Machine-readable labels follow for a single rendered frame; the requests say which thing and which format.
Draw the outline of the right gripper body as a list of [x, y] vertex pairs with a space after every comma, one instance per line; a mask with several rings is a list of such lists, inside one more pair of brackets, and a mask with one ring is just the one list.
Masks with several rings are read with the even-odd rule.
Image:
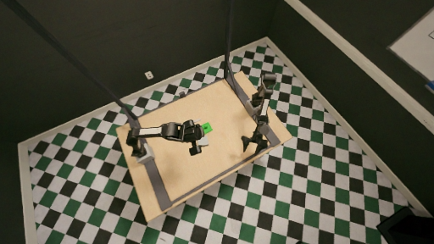
[[[189, 119], [183, 122], [183, 125], [186, 125], [185, 126], [186, 129], [191, 129], [194, 126], [194, 121], [192, 119]], [[196, 141], [187, 141], [187, 142], [185, 141], [185, 143], [189, 143], [189, 142], [192, 144], [192, 147], [189, 148], [189, 153], [191, 156], [197, 155], [202, 152], [201, 147], [199, 145], [197, 146]]]

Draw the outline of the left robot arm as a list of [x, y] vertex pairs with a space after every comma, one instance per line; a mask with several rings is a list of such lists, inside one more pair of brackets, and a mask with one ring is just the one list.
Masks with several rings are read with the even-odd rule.
[[[255, 130], [262, 135], [267, 135], [270, 131], [269, 127], [266, 126], [270, 122], [267, 114], [267, 110], [276, 83], [277, 83], [277, 75], [275, 73], [263, 72], [263, 74], [261, 75], [261, 82], [260, 82], [261, 86], [258, 92], [252, 94], [252, 101], [250, 101], [250, 103], [254, 107], [258, 107], [259, 105], [261, 105], [260, 109], [257, 111], [257, 114], [255, 114], [255, 121], [257, 124]], [[273, 87], [268, 88], [270, 85], [273, 85]], [[259, 136], [259, 134], [257, 134], [253, 138], [253, 141], [256, 141], [257, 144], [262, 147], [268, 144], [268, 140], [263, 139], [263, 136]]]

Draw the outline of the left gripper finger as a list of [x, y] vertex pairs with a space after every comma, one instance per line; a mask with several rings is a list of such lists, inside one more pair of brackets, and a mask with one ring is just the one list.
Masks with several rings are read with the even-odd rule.
[[242, 143], [243, 143], [243, 152], [245, 152], [249, 143], [245, 143], [244, 141], [242, 141]]
[[263, 147], [261, 147], [261, 146], [259, 146], [259, 145], [257, 145], [257, 147], [256, 147], [256, 150], [255, 150], [255, 156], [262, 150], [262, 149], [265, 149], [265, 148], [263, 148]]

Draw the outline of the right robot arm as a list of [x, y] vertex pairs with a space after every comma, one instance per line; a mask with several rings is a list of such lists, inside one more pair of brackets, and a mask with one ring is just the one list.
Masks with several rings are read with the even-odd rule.
[[[179, 130], [178, 126], [180, 126]], [[198, 141], [201, 140], [202, 137], [205, 137], [203, 127], [200, 124], [195, 124], [191, 129], [186, 129], [185, 126], [186, 125], [183, 125], [182, 123], [169, 122], [162, 124], [159, 127], [133, 127], [131, 131], [128, 131], [125, 144], [133, 148], [132, 155], [138, 155], [131, 155], [132, 157], [142, 158], [147, 155], [147, 150], [144, 147], [144, 144], [139, 141], [139, 138], [162, 137], [167, 141], [185, 142]]]

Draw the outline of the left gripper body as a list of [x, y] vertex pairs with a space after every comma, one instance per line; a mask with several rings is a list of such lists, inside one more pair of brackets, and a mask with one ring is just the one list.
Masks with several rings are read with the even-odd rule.
[[[257, 134], [259, 134], [259, 136], [263, 136], [262, 134], [260, 134], [259, 132], [257, 132], [257, 131], [255, 130], [255, 131], [253, 131], [253, 136], [252, 136], [252, 137], [248, 138], [247, 136], [242, 136], [241, 139], [242, 139], [244, 142], [246, 142], [246, 143], [252, 142], [252, 143], [257, 144], [256, 141], [253, 141], [253, 138], [254, 138]], [[264, 136], [263, 136], [263, 137], [264, 137]], [[250, 139], [251, 139], [251, 140], [250, 140]], [[263, 148], [267, 148], [267, 147], [268, 147], [268, 144], [263, 146]]]

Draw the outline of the green square plate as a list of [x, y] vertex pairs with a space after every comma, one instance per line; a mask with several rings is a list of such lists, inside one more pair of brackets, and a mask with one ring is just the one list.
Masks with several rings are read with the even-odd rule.
[[209, 133], [210, 131], [212, 131], [212, 127], [210, 126], [209, 122], [205, 123], [202, 125], [203, 130], [204, 130], [204, 134]]

